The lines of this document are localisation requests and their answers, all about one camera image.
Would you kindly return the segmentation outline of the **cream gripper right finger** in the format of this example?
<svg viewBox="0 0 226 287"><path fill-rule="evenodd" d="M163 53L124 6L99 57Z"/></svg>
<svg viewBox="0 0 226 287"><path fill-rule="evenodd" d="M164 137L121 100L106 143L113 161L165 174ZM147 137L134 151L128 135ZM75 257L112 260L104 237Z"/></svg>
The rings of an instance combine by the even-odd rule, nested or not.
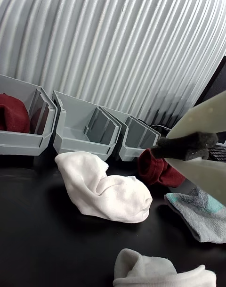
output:
<svg viewBox="0 0 226 287"><path fill-rule="evenodd" d="M156 159L165 159L194 185L226 204L226 164L207 160L207 149L152 148L151 153Z"/></svg>

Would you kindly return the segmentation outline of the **cream gripper left finger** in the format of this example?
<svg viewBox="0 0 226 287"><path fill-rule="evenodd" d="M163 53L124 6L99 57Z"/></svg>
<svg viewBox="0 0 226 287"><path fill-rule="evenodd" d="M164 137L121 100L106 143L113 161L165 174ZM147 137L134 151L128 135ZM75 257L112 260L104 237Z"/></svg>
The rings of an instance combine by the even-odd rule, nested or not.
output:
<svg viewBox="0 0 226 287"><path fill-rule="evenodd" d="M154 148L212 148L226 131L226 92L191 108Z"/></svg>

